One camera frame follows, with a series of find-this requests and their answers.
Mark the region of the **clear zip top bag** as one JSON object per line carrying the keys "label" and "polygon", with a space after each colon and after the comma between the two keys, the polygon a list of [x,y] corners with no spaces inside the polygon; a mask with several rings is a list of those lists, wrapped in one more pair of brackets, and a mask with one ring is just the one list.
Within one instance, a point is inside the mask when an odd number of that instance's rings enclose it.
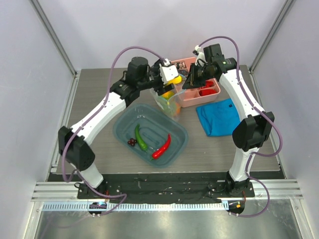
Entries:
{"label": "clear zip top bag", "polygon": [[182,77],[182,82],[177,85],[174,84],[174,89],[171,91],[173,91],[175,95],[172,96],[169,100],[166,100],[161,96],[158,96],[158,94],[153,89],[150,89],[150,93],[152,97],[154,98],[156,104],[161,109],[161,111],[174,121],[179,120],[180,114],[174,117],[172,114],[172,106],[174,105],[174,103],[178,103],[182,107],[182,103],[185,96],[185,90],[182,89],[182,85],[184,84],[186,77],[182,74],[180,74],[180,76]]}

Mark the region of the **green chili pepper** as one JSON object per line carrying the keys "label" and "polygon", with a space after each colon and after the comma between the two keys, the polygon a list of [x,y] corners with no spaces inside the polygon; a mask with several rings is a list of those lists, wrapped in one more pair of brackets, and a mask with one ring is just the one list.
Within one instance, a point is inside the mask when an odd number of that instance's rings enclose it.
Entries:
{"label": "green chili pepper", "polygon": [[136,137],[136,140],[137,140],[137,143],[138,143],[140,149],[142,151],[147,151],[148,146],[140,135],[140,125],[139,124],[137,124],[137,126],[135,127],[135,137]]}

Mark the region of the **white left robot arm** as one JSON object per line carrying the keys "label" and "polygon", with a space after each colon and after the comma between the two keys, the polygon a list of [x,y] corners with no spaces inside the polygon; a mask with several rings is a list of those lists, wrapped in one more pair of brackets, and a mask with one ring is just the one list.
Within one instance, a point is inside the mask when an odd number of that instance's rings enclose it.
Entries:
{"label": "white left robot arm", "polygon": [[144,57],[134,57],[100,103],[82,120],[58,131],[58,147],[63,163],[68,162],[89,184],[89,193],[96,199],[106,193],[104,178],[97,169],[91,149],[95,137],[120,112],[140,96],[140,92],[153,89],[162,95],[173,89],[172,80],[179,76],[169,60],[158,60],[152,66]]}

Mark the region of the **yellow green mango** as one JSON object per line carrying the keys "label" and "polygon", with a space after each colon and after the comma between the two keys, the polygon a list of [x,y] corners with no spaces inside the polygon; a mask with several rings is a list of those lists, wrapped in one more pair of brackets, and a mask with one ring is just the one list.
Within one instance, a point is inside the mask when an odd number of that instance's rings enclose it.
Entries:
{"label": "yellow green mango", "polygon": [[162,94],[161,97],[163,97],[166,100],[169,100],[174,95],[175,95],[175,93],[173,91],[168,91],[168,92]]}

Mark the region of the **yellow pear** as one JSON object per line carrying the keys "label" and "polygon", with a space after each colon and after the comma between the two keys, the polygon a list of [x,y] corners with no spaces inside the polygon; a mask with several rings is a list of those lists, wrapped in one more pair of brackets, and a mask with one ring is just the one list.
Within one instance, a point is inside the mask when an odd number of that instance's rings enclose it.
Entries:
{"label": "yellow pear", "polygon": [[167,84],[180,84],[182,82],[182,77],[180,75],[178,75],[177,77],[175,77],[174,79],[170,80],[167,82]]}

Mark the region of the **red chili pepper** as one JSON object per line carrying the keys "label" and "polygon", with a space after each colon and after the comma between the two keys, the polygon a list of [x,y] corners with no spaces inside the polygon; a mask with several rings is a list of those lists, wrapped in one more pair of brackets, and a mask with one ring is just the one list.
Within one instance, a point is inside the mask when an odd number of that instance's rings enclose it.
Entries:
{"label": "red chili pepper", "polygon": [[159,159],[168,150],[170,143],[171,136],[168,134],[166,142],[152,154],[152,160]]}

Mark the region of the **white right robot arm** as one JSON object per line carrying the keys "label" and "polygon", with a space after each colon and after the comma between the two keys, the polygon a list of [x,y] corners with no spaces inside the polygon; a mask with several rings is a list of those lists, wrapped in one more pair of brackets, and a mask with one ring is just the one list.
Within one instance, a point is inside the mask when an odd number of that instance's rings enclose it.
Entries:
{"label": "white right robot arm", "polygon": [[226,193],[235,197],[249,188],[251,163],[268,140],[275,117],[253,97],[242,77],[238,58],[226,59],[219,44],[204,48],[196,46],[194,54],[197,58],[190,65],[182,88],[200,88],[205,86],[207,80],[214,78],[228,93],[239,116],[240,123],[232,132],[235,157],[225,179]]}

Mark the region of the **orange tangerine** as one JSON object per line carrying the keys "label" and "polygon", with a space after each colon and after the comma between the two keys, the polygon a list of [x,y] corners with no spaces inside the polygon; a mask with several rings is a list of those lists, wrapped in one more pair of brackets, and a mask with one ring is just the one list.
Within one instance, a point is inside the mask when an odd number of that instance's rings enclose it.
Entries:
{"label": "orange tangerine", "polygon": [[174,103],[174,105],[172,106],[172,114],[174,117],[178,116],[180,114],[181,111],[181,106],[178,103]]}

